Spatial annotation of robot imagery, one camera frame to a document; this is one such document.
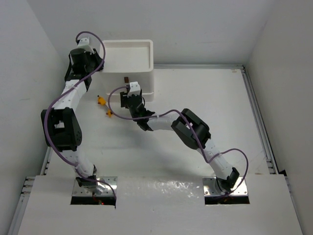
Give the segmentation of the white drawer container box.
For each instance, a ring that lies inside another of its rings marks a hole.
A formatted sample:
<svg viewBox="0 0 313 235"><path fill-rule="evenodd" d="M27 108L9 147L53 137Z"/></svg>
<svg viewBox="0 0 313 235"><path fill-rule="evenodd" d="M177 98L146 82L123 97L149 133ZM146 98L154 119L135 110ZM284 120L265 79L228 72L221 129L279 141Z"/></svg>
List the white drawer container box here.
<svg viewBox="0 0 313 235"><path fill-rule="evenodd" d="M99 73L106 96L117 87L125 86L124 77L137 81L143 93L155 92L154 45L152 40L104 40L99 56L105 57Z"/></svg>

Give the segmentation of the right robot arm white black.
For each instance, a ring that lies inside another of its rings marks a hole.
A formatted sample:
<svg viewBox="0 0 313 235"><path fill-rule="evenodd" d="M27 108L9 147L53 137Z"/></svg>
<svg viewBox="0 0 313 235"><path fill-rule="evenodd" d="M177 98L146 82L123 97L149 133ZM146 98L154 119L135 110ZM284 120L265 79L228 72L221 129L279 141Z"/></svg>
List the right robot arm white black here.
<svg viewBox="0 0 313 235"><path fill-rule="evenodd" d="M131 117L143 131L174 131L180 140L190 149L203 155L217 178L217 186L223 193L229 193L239 178L238 170L224 158L211 139L209 126L191 110L185 108L173 115L157 117L155 112L145 108L142 94L120 93L122 108L129 110Z"/></svg>

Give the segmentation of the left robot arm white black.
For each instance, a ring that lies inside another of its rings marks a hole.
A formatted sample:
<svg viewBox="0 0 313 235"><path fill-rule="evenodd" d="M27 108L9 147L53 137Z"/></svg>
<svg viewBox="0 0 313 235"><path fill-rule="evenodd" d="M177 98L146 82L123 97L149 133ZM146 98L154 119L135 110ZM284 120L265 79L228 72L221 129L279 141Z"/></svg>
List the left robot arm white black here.
<svg viewBox="0 0 313 235"><path fill-rule="evenodd" d="M103 61L95 49L76 48L68 57L65 88L60 98L51 104L51 109L41 112L45 140L75 170L78 185L94 190L99 185L97 169L80 148L82 130L75 110L90 87L91 75L103 69Z"/></svg>

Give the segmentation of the yellow small clamp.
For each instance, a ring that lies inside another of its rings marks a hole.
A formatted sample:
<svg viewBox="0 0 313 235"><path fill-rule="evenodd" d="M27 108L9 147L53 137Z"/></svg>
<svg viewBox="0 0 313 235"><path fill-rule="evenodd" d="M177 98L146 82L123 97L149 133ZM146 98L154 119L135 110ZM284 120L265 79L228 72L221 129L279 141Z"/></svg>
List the yellow small clamp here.
<svg viewBox="0 0 313 235"><path fill-rule="evenodd" d="M112 117L112 116L113 116L113 113L111 112L111 110L108 110L108 111L106 112L106 115L107 115L108 117Z"/></svg>
<svg viewBox="0 0 313 235"><path fill-rule="evenodd" d="M106 100L102 97L102 96L97 96L97 103L99 104L99 105L102 105L102 106L105 106L106 105Z"/></svg>

